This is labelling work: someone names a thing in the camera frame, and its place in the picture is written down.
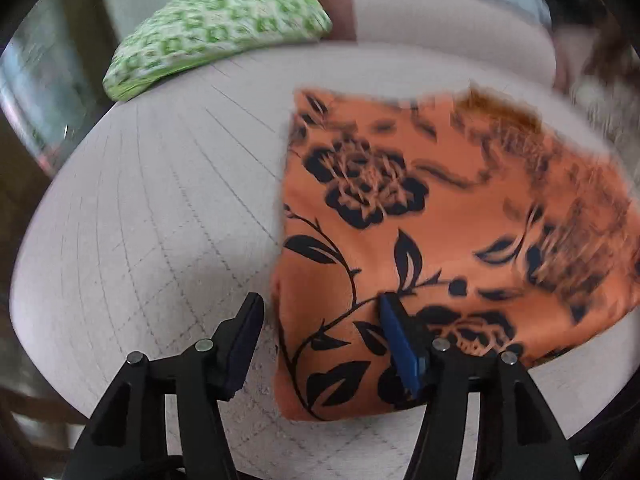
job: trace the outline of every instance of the orange pillow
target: orange pillow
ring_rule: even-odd
[[[376,318],[397,291],[469,354],[526,365],[587,341],[640,298],[640,220],[608,160],[472,91],[385,102],[297,92],[273,277],[287,418],[415,404]]]

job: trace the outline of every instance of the black flower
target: black flower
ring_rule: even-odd
[[[305,168],[327,184],[326,204],[356,229],[380,224],[385,216],[424,210],[426,184],[407,173],[400,153],[372,150],[366,140],[343,135],[333,148],[318,147]]]
[[[521,355],[520,343],[513,343],[515,328],[499,310],[487,310],[462,316],[444,305],[425,306],[415,317],[437,337],[448,339],[465,354],[496,355],[511,350]]]

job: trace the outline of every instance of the orange floral fabric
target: orange floral fabric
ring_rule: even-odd
[[[283,182],[276,400],[334,420],[415,405],[376,319],[416,322],[526,365],[614,324],[640,297],[640,219],[611,161],[535,113],[472,91],[388,102],[295,96]]]

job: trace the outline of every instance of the green pillow trim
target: green pillow trim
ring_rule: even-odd
[[[172,0],[122,41],[104,89],[128,100],[168,75],[262,46],[315,41],[330,30],[318,0]]]

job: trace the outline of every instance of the green pillow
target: green pillow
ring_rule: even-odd
[[[104,90],[114,101],[131,99],[166,75],[330,30],[318,0],[173,0],[122,41]]]

